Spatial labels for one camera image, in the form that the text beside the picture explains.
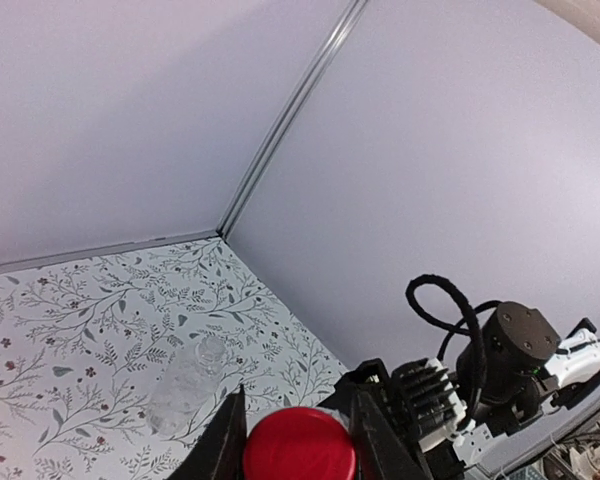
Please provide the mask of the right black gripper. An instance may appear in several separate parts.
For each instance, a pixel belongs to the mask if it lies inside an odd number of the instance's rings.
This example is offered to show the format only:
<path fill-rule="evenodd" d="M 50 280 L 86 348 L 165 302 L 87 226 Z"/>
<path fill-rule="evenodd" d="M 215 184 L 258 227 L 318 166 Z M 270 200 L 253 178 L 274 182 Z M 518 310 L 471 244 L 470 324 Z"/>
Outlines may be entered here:
<path fill-rule="evenodd" d="M 449 454 L 426 457 L 413 442 L 405 439 L 401 428 L 404 411 L 396 407 L 395 388 L 391 384 L 392 372 L 384 363 L 372 359 L 361 363 L 356 369 L 344 374 L 334 386 L 334 393 L 320 403 L 321 407 L 339 410 L 351 420 L 351 438 L 354 444 L 354 393 L 358 390 L 371 394 L 394 434 L 425 470 L 428 479 L 458 479 L 460 468 L 451 461 Z"/>

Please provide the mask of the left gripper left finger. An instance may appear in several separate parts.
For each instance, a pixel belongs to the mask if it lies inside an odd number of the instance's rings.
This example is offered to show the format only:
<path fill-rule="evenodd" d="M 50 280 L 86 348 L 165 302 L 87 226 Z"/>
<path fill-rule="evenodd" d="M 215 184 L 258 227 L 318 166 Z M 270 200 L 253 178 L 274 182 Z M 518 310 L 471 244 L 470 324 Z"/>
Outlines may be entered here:
<path fill-rule="evenodd" d="M 167 480 L 244 479 L 245 401 L 243 385 L 227 395 L 195 446 Z"/>

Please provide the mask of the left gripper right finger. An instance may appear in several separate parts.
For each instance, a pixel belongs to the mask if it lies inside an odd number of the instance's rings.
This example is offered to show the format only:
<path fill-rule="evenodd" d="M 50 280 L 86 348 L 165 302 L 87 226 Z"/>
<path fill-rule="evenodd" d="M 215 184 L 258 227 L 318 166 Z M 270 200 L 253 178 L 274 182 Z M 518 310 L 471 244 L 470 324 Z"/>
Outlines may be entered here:
<path fill-rule="evenodd" d="M 370 393 L 354 393 L 355 479 L 425 480 L 428 475 L 394 434 Z"/>

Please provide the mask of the red cap water bottle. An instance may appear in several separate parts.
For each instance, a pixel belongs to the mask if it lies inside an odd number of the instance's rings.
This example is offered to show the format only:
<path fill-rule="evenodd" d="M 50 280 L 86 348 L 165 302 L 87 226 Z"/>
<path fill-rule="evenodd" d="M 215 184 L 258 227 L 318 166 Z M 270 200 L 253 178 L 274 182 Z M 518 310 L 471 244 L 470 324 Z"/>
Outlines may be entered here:
<path fill-rule="evenodd" d="M 351 435 L 351 420 L 347 414 L 321 406 L 316 406 L 315 410 L 318 411 L 317 417 L 322 424 L 328 425 L 331 429 L 335 429 L 335 425 L 338 425 L 347 435 Z"/>

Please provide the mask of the clear plastic bottle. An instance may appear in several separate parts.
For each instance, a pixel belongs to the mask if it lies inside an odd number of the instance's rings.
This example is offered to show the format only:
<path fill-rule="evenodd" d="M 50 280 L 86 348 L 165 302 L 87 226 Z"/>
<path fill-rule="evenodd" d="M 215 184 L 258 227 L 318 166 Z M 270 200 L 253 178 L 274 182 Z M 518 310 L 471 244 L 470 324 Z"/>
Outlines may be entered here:
<path fill-rule="evenodd" d="M 170 437 L 185 428 L 221 382 L 226 347 L 215 336 L 181 349 L 165 370 L 145 409 L 153 433 Z"/>

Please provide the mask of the red bottle cap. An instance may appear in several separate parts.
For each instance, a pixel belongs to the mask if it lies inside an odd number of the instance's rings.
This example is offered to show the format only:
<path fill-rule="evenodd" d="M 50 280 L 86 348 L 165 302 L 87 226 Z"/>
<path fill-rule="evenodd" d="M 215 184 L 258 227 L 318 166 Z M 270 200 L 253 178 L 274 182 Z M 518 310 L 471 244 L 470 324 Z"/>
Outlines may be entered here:
<path fill-rule="evenodd" d="M 352 480 L 357 459 L 345 426 L 330 413 L 290 407 L 264 416 L 251 429 L 242 454 L 251 480 Z"/>

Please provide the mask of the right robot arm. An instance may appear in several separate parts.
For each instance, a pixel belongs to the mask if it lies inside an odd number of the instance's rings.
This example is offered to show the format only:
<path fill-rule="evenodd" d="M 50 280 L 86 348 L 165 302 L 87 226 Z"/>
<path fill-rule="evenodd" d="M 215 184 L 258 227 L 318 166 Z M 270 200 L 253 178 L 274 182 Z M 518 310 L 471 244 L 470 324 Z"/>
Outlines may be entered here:
<path fill-rule="evenodd" d="M 589 319 L 560 337 L 536 309 L 486 302 L 487 379 L 469 412 L 471 350 L 454 369 L 423 358 L 388 371 L 379 359 L 345 373 L 321 407 L 353 422 L 357 479 L 461 479 L 502 441 L 570 410 L 600 385 L 600 338 Z"/>

